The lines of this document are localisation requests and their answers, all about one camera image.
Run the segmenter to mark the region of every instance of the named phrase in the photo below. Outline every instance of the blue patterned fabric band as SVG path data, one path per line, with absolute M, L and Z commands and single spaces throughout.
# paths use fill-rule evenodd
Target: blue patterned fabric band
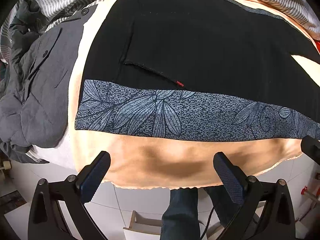
M 320 139 L 320 124 L 287 107 L 186 90 L 85 80 L 76 130 L 190 141 Z

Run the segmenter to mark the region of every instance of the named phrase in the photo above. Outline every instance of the jeans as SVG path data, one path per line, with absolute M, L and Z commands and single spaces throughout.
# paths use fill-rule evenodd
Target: jeans
M 205 187 L 222 226 L 226 226 L 240 205 L 231 201 L 223 185 Z M 160 240 L 199 240 L 198 189 L 170 191 L 170 204 L 162 216 Z

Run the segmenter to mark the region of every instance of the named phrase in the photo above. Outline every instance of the silver bolt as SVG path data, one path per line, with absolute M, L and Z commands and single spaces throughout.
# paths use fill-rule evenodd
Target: silver bolt
M 284 186 L 285 185 L 285 180 L 284 179 L 279 179 L 279 184 Z
M 73 182 L 75 179 L 76 179 L 76 176 L 75 176 L 75 175 L 70 175 L 70 176 L 68 177 L 68 181 L 69 181 L 69 182 Z
M 45 183 L 45 179 L 40 179 L 39 181 L 38 181 L 38 184 L 39 185 L 43 185 Z
M 248 176 L 248 181 L 250 182 L 256 182 L 257 178 L 255 176 Z

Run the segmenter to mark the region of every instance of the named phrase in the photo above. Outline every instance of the grey jacket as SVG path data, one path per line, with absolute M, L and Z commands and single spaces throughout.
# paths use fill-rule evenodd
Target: grey jacket
M 34 163 L 31 145 L 50 148 L 68 121 L 68 86 L 83 24 L 96 6 L 79 11 L 40 35 L 43 18 L 35 0 L 24 0 L 10 25 L 11 58 L 0 82 L 0 149 L 11 159 Z

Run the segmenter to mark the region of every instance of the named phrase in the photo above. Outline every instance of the black cable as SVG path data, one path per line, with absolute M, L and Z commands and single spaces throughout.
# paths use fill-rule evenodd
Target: black cable
M 205 229 L 204 229 L 204 231 L 203 231 L 203 233 L 202 233 L 202 236 L 200 237 L 200 240 L 202 240 L 202 238 L 204 237 L 204 235 L 206 234 L 206 232 L 207 232 L 207 230 L 208 230 L 208 227 L 209 227 L 209 224 L 210 224 L 210 219 L 211 219 L 211 216 L 212 216 L 213 211 L 214 211 L 214 207 L 212 208 L 212 210 L 211 210 L 211 212 L 210 212 L 207 225 L 205 226 Z

